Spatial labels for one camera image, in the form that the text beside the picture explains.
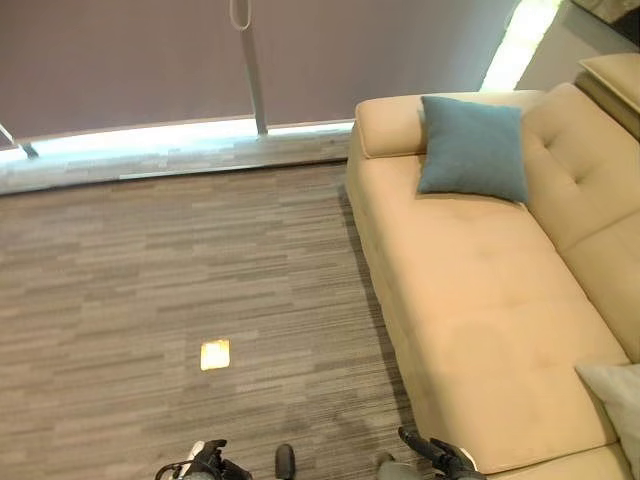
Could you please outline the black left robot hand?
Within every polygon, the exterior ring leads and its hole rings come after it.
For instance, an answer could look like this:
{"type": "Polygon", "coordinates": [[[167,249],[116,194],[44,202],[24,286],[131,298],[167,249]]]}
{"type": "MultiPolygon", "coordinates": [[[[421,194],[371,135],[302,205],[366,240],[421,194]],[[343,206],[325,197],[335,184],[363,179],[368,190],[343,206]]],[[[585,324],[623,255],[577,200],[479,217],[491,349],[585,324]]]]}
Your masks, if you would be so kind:
{"type": "Polygon", "coordinates": [[[251,480],[249,471],[222,457],[225,439],[210,440],[195,455],[185,479],[251,480]]]}

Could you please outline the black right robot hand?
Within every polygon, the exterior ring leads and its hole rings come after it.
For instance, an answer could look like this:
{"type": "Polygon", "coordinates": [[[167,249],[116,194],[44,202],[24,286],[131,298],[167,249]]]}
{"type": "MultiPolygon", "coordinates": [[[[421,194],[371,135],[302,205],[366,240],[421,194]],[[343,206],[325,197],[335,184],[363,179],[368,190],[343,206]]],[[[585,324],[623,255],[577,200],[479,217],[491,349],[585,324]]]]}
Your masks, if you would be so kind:
{"type": "Polygon", "coordinates": [[[485,479],[472,459],[459,447],[436,438],[426,440],[418,433],[398,428],[399,438],[414,452],[426,458],[434,469],[439,471],[440,479],[485,479]]]}

